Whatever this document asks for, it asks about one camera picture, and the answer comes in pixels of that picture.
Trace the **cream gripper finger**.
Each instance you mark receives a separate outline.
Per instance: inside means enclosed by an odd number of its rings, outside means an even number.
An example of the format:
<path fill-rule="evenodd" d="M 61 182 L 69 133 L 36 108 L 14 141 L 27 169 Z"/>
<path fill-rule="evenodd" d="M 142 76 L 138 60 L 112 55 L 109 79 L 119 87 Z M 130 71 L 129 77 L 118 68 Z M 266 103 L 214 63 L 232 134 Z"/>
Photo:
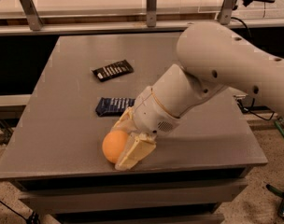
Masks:
<path fill-rule="evenodd" d="M 120 154 L 115 168 L 119 171 L 132 169 L 156 148 L 156 141 L 146 133 L 131 133 Z"/>
<path fill-rule="evenodd" d="M 134 111 L 128 107 L 111 128 L 111 131 L 123 131 L 126 133 L 133 133 L 136 131 L 134 122 Z"/>

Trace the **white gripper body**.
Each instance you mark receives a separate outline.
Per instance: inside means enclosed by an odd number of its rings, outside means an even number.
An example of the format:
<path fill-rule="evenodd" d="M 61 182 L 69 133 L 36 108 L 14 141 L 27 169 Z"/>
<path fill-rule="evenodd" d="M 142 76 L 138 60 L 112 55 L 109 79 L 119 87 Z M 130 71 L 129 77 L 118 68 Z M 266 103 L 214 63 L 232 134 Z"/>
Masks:
<path fill-rule="evenodd" d="M 146 87 L 135 99 L 133 106 L 135 127 L 149 135 L 167 136 L 179 125 L 179 119 L 169 115 L 157 102 L 152 87 Z"/>

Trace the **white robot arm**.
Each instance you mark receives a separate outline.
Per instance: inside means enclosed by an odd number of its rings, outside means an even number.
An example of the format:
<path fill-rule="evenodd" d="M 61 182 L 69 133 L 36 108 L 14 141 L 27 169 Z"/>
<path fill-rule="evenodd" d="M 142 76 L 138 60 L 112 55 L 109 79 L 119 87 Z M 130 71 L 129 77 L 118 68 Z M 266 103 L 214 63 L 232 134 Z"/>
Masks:
<path fill-rule="evenodd" d="M 251 96 L 284 118 L 284 59 L 256 48 L 217 22 L 188 27 L 173 64 L 146 87 L 112 127 L 129 134 L 115 168 L 130 170 L 171 133 L 181 117 L 228 87 Z"/>

